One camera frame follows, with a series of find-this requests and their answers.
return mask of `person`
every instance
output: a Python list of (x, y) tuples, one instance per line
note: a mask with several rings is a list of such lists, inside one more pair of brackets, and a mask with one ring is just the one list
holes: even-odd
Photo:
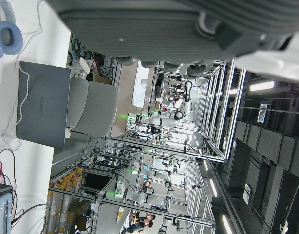
[(138, 211), (137, 213), (136, 213), (136, 215), (137, 215), (137, 217), (146, 217), (147, 219), (149, 219), (149, 220), (155, 220), (155, 218), (156, 218), (156, 215), (154, 215), (154, 214), (150, 214), (150, 213), (145, 213), (145, 212), (143, 212), (143, 211)]
[(153, 226), (153, 221), (149, 220), (148, 218), (139, 219), (137, 223), (132, 224), (129, 226), (126, 231), (128, 233), (133, 233), (138, 231), (139, 233), (144, 233), (144, 228), (151, 228)]

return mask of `huawei logo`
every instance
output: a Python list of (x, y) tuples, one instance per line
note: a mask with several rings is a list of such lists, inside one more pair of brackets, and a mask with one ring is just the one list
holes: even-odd
[(43, 100), (44, 100), (44, 97), (41, 96), (41, 97), (40, 97), (40, 110), (39, 110), (39, 114), (40, 114), (40, 115), (43, 114)]

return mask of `green light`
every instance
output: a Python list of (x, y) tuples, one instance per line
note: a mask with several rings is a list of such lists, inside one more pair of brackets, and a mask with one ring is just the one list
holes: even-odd
[(125, 115), (125, 114), (120, 114), (120, 115), (117, 115), (118, 117), (121, 117), (121, 118), (123, 118), (123, 119), (127, 119), (127, 115)]
[(112, 196), (112, 197), (115, 196), (115, 192), (108, 192), (108, 194), (109, 194), (110, 196)]

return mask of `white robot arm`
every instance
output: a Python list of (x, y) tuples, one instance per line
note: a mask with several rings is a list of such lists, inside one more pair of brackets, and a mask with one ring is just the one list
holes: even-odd
[[(160, 178), (160, 179), (168, 178), (168, 175), (165, 173), (155, 172), (151, 170), (141, 169), (140, 174), (147, 175), (147, 176), (155, 175), (156, 178)], [(121, 182), (121, 180), (117, 182), (116, 190), (118, 190), (119, 193), (123, 194), (123, 197), (125, 199), (136, 201), (139, 204), (147, 203), (159, 207), (161, 211), (170, 212), (170, 201), (174, 194), (174, 188), (171, 186), (171, 181), (170, 181), (170, 186), (167, 189), (167, 195), (165, 200), (163, 200), (160, 197), (156, 197), (155, 195), (152, 194), (138, 193), (132, 189), (128, 189)], [(170, 224), (172, 224), (172, 218), (164, 217), (162, 226), (159, 229), (158, 234), (166, 234), (167, 227), (170, 226)]]
[(133, 169), (134, 169), (134, 172), (137, 172), (138, 174), (141, 174), (141, 175), (145, 175), (149, 178), (154, 177), (154, 178), (157, 178), (157, 179), (162, 179), (165, 182), (165, 186), (167, 188), (171, 187), (170, 177), (165, 172), (158, 172), (158, 171), (155, 171), (153, 169), (151, 169), (151, 170), (142, 169), (136, 161), (133, 163)]
[(139, 118), (140, 123), (160, 125), (166, 127), (176, 127), (179, 120), (186, 119), (189, 113), (191, 113), (192, 103), (190, 99), (191, 89), (193, 87), (192, 82), (187, 81), (184, 84), (184, 101), (182, 102), (181, 108), (177, 110), (173, 118), (169, 118), (166, 115), (157, 115), (155, 117), (141, 116)]

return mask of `cardboard box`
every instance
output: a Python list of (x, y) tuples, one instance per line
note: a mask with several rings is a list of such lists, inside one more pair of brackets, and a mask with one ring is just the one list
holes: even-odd
[(105, 77), (101, 77), (97, 74), (93, 74), (93, 81), (94, 82), (98, 82), (98, 83), (103, 83), (103, 84), (110, 84), (112, 85), (112, 80), (111, 79), (107, 79)]
[(90, 208), (90, 201), (83, 200), (69, 209), (66, 221), (73, 223), (86, 210)]

